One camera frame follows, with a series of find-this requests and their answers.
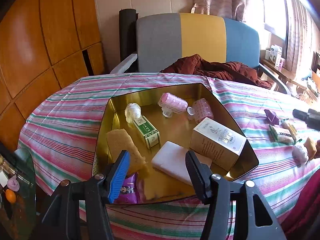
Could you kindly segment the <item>yellow knit cloth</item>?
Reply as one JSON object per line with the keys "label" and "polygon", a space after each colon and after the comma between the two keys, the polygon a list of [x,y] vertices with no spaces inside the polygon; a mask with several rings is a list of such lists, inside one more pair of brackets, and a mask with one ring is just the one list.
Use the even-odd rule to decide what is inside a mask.
{"label": "yellow knit cloth", "polygon": [[312,160],[317,153],[316,143],[310,138],[307,138],[303,145],[307,149],[309,160]]}

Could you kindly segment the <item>yellow Weidan cracker pack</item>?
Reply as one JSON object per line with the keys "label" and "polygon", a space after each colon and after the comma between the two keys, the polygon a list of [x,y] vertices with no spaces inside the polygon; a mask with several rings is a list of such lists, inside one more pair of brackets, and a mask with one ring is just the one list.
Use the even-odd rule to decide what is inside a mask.
{"label": "yellow Weidan cracker pack", "polygon": [[298,135],[298,131],[293,125],[293,123],[289,120],[282,120],[280,126],[284,129],[288,129],[291,137],[293,137],[294,142],[298,142],[300,140],[300,136]]}

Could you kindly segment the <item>large cracker pack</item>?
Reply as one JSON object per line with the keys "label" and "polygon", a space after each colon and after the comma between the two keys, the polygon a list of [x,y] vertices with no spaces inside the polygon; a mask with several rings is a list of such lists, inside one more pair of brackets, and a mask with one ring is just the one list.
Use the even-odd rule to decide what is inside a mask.
{"label": "large cracker pack", "polygon": [[269,125],[270,132],[276,142],[293,145],[295,143],[290,131],[274,125]]}

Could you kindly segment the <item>clear plastic bag bundle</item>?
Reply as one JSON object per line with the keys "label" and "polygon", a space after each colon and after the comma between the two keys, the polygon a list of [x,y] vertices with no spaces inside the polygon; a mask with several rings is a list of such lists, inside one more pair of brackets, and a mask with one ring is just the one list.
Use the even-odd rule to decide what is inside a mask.
{"label": "clear plastic bag bundle", "polygon": [[304,145],[295,145],[292,155],[298,159],[301,165],[305,165],[309,160],[308,150]]}

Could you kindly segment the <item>purple candy packet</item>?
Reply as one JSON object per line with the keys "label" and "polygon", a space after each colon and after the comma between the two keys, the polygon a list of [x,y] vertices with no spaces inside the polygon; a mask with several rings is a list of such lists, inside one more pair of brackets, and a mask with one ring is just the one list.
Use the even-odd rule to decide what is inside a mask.
{"label": "purple candy packet", "polygon": [[276,113],[269,109],[265,109],[264,112],[269,124],[279,125],[279,118],[277,117]]}
{"label": "purple candy packet", "polygon": [[137,187],[137,173],[125,178],[120,189],[118,198],[114,201],[116,204],[139,204],[140,196]]}

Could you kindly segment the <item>cream cardboard box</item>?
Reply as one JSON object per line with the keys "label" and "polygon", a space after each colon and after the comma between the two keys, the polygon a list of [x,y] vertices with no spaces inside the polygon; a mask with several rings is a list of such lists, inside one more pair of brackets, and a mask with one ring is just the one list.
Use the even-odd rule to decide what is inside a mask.
{"label": "cream cardboard box", "polygon": [[247,139],[232,129],[204,118],[191,135],[190,148],[226,171],[238,160]]}

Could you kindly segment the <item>yellow sponge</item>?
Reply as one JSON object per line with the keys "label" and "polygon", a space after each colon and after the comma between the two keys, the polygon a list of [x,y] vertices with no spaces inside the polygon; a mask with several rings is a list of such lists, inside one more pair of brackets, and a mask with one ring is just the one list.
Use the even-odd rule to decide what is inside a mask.
{"label": "yellow sponge", "polygon": [[129,152],[130,165],[127,171],[128,176],[138,172],[146,165],[145,157],[140,154],[125,129],[114,129],[107,132],[106,141],[113,161],[116,161],[122,150]]}

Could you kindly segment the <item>white sponge block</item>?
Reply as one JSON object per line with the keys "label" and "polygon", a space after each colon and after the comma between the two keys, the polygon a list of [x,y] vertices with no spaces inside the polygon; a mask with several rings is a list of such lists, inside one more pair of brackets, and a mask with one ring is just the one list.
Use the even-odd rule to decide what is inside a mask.
{"label": "white sponge block", "polygon": [[187,185],[192,182],[185,165],[185,155],[189,150],[167,141],[153,157],[151,163],[154,168]]}

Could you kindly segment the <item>pink hair roller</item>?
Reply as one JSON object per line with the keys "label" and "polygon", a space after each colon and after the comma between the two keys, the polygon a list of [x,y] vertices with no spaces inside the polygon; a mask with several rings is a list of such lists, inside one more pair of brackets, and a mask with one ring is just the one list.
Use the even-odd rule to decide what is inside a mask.
{"label": "pink hair roller", "polygon": [[192,106],[187,107],[187,117],[199,124],[203,119],[214,119],[212,109],[205,98],[196,100]]}
{"label": "pink hair roller", "polygon": [[162,109],[162,114],[166,118],[170,118],[173,113],[181,114],[187,110],[188,103],[171,93],[163,93],[158,101],[158,105]]}

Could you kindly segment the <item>green tea box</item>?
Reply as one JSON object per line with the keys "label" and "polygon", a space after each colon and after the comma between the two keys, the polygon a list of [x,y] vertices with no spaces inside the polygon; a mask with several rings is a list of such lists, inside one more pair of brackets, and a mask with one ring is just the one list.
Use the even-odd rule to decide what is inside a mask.
{"label": "green tea box", "polygon": [[148,149],[160,143],[159,130],[145,116],[135,119],[133,124]]}

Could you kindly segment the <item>white plastic ball bundle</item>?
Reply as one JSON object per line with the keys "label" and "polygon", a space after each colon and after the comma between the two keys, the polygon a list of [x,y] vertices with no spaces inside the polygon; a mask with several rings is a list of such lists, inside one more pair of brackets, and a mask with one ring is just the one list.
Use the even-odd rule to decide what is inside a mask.
{"label": "white plastic ball bundle", "polygon": [[141,108],[137,103],[129,103],[125,108],[125,118],[128,124],[141,117]]}

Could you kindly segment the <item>white product boxes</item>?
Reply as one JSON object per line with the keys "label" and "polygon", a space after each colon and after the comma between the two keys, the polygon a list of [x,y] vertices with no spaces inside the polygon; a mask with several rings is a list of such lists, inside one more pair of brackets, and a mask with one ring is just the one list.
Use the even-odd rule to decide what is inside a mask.
{"label": "white product boxes", "polygon": [[274,64],[274,67],[281,71],[285,59],[282,57],[282,48],[281,46],[273,44],[269,50],[265,51],[265,59]]}

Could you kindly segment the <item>striped tablecloth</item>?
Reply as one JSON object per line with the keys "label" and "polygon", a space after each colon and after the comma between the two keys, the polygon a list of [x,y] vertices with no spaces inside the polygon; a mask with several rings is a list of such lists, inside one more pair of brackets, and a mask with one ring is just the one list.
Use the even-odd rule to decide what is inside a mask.
{"label": "striped tablecloth", "polygon": [[[83,77],[54,93],[29,115],[20,132],[18,148],[29,148],[37,184],[49,195],[63,179],[91,177],[98,131],[108,100],[147,88],[201,83],[236,120],[259,160],[244,180],[255,182],[279,223],[287,218],[319,158],[304,166],[292,156],[292,147],[268,135],[264,109],[280,118],[292,118],[294,108],[309,106],[292,96],[232,81],[182,74],[121,74]],[[208,207],[196,198],[164,204],[107,208],[118,239],[199,239]]]}

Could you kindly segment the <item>rust red jacket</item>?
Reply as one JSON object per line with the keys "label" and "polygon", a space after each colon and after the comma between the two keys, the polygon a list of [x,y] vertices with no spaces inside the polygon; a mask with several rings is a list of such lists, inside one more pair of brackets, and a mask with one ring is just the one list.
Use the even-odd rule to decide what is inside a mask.
{"label": "rust red jacket", "polygon": [[266,89],[271,89],[274,84],[273,81],[262,80],[255,69],[241,62],[208,62],[198,54],[180,58],[161,72],[200,75]]}

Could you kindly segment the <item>black rolled mat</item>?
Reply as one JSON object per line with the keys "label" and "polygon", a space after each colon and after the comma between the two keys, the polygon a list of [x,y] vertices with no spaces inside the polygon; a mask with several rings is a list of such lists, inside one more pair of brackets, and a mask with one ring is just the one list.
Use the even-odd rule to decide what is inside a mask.
{"label": "black rolled mat", "polygon": [[122,9],[119,11],[119,49],[121,61],[137,51],[137,19],[138,14],[136,9]]}

